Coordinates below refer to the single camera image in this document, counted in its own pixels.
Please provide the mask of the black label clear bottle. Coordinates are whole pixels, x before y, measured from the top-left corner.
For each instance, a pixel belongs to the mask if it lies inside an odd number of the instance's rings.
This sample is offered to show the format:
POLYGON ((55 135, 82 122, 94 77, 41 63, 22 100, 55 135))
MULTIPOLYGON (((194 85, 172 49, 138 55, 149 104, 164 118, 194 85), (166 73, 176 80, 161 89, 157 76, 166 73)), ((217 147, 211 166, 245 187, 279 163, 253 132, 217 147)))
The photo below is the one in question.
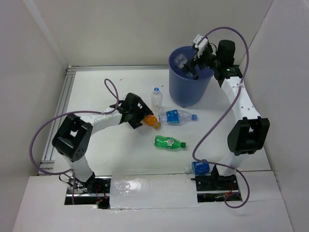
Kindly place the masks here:
POLYGON ((175 60, 174 63, 177 68, 181 70, 187 70, 188 69, 188 58, 184 54, 179 54, 175 60))

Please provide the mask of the orange plastic bottle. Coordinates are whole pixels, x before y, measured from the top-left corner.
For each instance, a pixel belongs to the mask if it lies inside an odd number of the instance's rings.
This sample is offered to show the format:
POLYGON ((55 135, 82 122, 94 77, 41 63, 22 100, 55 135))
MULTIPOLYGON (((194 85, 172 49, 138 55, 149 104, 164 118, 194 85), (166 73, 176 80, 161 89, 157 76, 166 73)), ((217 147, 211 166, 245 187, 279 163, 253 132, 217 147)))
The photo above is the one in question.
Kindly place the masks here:
POLYGON ((155 130, 159 129, 161 127, 161 123, 157 120, 156 116, 154 115, 148 115, 143 119, 143 122, 153 127, 155 130))

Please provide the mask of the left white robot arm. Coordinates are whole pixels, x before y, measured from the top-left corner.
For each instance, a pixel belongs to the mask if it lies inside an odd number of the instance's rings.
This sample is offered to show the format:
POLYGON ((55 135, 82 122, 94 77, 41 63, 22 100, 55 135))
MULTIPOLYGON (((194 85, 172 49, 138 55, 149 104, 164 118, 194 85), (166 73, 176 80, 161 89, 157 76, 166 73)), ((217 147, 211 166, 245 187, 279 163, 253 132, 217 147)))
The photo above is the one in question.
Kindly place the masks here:
POLYGON ((85 193, 95 188, 95 173, 91 170, 85 154, 91 136, 105 128, 128 123, 133 129, 142 126, 142 121, 153 112, 136 94, 128 93, 124 100, 99 113, 77 116, 68 114, 52 140, 53 147, 67 161, 75 174, 78 187, 85 193))

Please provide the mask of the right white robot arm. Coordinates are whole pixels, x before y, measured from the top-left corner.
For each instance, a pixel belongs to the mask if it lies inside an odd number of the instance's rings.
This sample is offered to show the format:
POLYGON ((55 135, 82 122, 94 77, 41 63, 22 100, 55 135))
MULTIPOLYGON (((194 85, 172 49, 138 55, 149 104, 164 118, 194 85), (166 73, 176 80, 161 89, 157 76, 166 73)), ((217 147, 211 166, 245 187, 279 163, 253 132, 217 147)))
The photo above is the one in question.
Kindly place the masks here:
POLYGON ((196 67, 201 70, 212 69, 215 79, 232 105, 231 110, 236 120, 227 136, 230 152, 222 157, 219 164, 214 165, 211 172, 211 185, 215 189, 226 186, 243 161, 263 148, 270 127, 269 119, 261 117, 252 104, 239 66, 234 64, 235 48, 233 41, 221 40, 214 52, 208 39, 198 35, 193 41, 196 53, 183 67, 194 79, 200 77, 196 67))

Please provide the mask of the blue plastic bin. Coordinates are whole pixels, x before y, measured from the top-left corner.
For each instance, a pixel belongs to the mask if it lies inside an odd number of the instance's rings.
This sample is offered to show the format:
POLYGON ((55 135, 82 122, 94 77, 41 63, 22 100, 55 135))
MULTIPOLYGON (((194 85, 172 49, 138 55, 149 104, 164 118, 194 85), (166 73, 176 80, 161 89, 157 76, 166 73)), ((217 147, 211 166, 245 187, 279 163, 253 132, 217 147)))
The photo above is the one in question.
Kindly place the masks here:
POLYGON ((169 94, 172 100, 179 106, 185 108, 198 103, 204 95, 207 86, 214 75, 210 68, 200 69, 196 67, 198 79, 186 75, 175 63, 179 55, 191 59, 195 50, 190 46, 175 49, 169 56, 169 94))

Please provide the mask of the small clear bottle white cap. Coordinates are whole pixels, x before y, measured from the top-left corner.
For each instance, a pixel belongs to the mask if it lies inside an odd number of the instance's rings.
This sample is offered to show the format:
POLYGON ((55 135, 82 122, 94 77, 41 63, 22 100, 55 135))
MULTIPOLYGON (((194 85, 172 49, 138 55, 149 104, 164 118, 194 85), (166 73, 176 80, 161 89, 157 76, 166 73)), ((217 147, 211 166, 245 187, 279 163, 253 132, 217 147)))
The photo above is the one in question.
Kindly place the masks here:
POLYGON ((155 116, 161 112, 163 95, 158 87, 155 87, 151 94, 151 109, 155 116))

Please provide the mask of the blue label water bottle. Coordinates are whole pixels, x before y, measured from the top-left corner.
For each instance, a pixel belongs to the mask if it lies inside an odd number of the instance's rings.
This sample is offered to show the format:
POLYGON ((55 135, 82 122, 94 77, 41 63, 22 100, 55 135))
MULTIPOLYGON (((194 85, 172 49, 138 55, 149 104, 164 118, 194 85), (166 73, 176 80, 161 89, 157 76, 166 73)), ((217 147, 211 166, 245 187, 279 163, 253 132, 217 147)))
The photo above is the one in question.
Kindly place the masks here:
POLYGON ((190 121, 197 121, 197 115, 183 110, 171 110, 158 114, 161 124, 183 124, 190 121))

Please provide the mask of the green plastic bottle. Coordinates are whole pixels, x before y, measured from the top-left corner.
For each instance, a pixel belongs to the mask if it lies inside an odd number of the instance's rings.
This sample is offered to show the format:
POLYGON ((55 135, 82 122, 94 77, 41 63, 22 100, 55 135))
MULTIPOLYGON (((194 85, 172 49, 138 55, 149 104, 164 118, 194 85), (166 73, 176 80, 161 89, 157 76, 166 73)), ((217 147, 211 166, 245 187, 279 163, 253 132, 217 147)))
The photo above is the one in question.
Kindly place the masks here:
POLYGON ((154 140, 154 145, 159 148, 166 148, 166 149, 185 149, 186 143, 180 142, 177 139, 172 137, 164 137, 161 135, 157 135, 154 140))

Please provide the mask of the crushed blue label bottle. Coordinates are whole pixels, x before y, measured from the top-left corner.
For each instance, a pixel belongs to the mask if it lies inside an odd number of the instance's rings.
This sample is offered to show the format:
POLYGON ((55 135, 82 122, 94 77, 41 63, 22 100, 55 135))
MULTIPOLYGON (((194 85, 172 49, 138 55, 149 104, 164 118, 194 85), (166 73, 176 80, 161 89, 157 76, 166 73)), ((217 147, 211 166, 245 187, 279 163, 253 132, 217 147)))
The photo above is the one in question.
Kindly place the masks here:
POLYGON ((205 159, 193 161, 190 166, 184 167, 185 174, 204 175, 210 172, 210 166, 205 159))

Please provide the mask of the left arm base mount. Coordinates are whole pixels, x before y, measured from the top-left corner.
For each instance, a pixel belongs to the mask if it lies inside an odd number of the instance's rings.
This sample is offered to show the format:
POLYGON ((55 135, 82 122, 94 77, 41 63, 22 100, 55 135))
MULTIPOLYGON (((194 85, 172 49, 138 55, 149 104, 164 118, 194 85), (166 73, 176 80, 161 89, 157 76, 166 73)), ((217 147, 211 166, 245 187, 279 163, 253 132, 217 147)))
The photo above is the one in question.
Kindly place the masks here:
POLYGON ((73 177, 67 174, 58 178, 67 187, 64 205, 94 205, 98 209, 110 209, 110 176, 97 176, 88 188, 77 180, 73 183, 73 177))

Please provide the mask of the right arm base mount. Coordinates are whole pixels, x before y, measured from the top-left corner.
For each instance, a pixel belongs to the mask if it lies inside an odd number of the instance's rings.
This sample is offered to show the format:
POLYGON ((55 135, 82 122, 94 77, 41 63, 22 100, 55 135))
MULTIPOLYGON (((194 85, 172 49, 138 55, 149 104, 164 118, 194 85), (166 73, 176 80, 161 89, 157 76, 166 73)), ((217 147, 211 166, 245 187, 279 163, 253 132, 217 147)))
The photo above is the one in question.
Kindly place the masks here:
POLYGON ((196 185, 198 203, 223 202, 229 195, 227 201, 242 201, 235 175, 217 184, 212 183, 210 174, 196 175, 191 181, 196 185))

